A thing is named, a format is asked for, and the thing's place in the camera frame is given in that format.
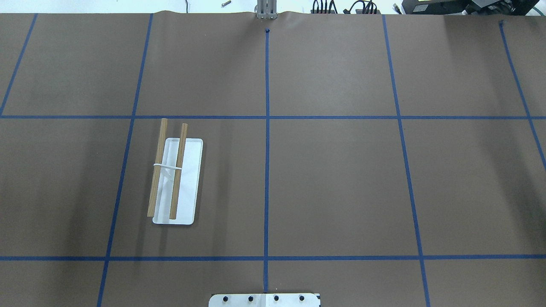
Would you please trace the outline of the black equipment on bench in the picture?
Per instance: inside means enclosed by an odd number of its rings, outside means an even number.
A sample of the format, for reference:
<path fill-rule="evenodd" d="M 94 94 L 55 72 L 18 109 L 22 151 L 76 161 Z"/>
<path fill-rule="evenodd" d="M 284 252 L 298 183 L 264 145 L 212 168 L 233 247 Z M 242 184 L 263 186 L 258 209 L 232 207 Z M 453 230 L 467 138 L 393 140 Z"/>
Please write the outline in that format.
<path fill-rule="evenodd" d="M 407 15 L 510 15 L 524 16 L 538 0 L 403 0 Z"/>

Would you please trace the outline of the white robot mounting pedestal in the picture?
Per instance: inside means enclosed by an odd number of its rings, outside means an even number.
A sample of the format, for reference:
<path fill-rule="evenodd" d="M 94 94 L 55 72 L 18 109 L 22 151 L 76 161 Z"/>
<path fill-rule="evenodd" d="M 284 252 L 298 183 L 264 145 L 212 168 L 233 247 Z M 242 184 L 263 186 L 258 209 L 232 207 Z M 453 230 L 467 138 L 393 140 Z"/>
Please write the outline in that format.
<path fill-rule="evenodd" d="M 209 307 L 320 307 L 314 293 L 236 293 L 212 295 Z"/>

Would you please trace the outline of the inner wooden rack rod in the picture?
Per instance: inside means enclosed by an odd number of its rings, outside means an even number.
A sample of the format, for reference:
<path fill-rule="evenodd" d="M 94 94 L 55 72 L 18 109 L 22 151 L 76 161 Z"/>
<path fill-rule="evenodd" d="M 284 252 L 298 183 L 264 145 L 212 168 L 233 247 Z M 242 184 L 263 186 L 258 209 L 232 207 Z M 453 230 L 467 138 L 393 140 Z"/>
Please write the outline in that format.
<path fill-rule="evenodd" d="M 183 160 L 185 155 L 185 146 L 186 146 L 188 127 L 189 127 L 188 124 L 181 125 L 179 146 L 177 148 L 177 156 L 176 156 L 176 163 L 175 163 L 175 175 L 174 175 L 173 187 L 172 187 L 170 212 L 169 212 L 170 220 L 175 220 L 177 217 L 177 208 L 179 203 L 179 193 L 180 193 L 181 177 L 183 172 Z"/>

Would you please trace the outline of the outer wooden rack rod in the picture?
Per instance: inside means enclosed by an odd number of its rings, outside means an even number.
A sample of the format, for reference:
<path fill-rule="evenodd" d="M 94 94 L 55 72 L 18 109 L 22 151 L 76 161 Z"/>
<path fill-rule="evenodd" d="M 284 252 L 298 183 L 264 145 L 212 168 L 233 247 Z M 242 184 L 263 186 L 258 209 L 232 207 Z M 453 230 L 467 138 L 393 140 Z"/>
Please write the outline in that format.
<path fill-rule="evenodd" d="M 152 175 L 151 190 L 150 190 L 150 197 L 149 197 L 149 204 L 148 204 L 148 214 L 147 214 L 148 217 L 154 217 L 154 213 L 155 213 L 157 191 L 159 187 L 160 172 L 162 168 L 160 164 L 162 163 L 163 154 L 164 154 L 167 126 L 168 126 L 168 119 L 162 118 L 160 123 L 157 150 L 156 150 L 155 160 L 153 164 L 153 175 Z"/>

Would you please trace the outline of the white rack base with stand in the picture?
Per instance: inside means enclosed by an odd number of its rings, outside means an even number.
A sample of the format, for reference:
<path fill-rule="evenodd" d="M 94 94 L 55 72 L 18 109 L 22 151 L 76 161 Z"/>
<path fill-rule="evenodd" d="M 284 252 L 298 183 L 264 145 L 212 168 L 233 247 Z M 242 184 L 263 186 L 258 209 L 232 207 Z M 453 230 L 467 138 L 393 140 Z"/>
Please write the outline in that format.
<path fill-rule="evenodd" d="M 181 168 L 176 218 L 170 218 L 179 138 L 167 138 L 161 163 L 157 198 L 152 222 L 156 225 L 192 225 L 195 220 L 200 167 L 203 153 L 202 139 L 187 138 Z"/>

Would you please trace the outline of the aluminium frame post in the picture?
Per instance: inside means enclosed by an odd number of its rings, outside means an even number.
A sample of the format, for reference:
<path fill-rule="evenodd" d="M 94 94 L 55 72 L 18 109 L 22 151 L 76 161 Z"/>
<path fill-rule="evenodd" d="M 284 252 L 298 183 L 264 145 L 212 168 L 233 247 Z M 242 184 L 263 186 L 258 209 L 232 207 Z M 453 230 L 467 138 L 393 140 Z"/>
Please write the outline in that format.
<path fill-rule="evenodd" d="M 278 18 L 277 0 L 258 0 L 255 7 L 257 19 L 274 20 Z"/>

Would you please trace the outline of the wooden rack rod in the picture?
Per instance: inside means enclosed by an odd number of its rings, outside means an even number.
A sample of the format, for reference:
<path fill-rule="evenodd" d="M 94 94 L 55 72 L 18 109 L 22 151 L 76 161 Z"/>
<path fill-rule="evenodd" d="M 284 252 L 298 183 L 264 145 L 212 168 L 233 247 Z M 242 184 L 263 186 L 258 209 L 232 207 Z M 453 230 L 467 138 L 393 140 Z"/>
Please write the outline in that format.
<path fill-rule="evenodd" d="M 160 164 L 162 163 L 163 154 L 164 154 L 167 126 L 168 126 L 168 119 L 162 118 L 160 123 L 157 150 L 156 150 L 155 160 L 153 164 L 153 175 L 152 175 L 151 190 L 150 190 L 150 197 L 149 197 L 149 204 L 148 204 L 148 214 L 147 214 L 148 217 L 154 217 L 154 213 L 155 213 L 157 191 L 159 187 L 160 172 L 162 168 Z"/>
<path fill-rule="evenodd" d="M 180 193 L 181 177 L 183 172 L 183 160 L 185 155 L 185 146 L 186 146 L 188 127 L 189 127 L 188 124 L 181 125 L 179 146 L 177 148 L 177 156 L 176 156 L 176 163 L 175 163 L 175 175 L 174 175 L 173 187 L 172 187 L 170 212 L 169 212 L 170 220 L 175 220 L 177 217 L 177 208 L 179 203 L 179 193 Z"/>

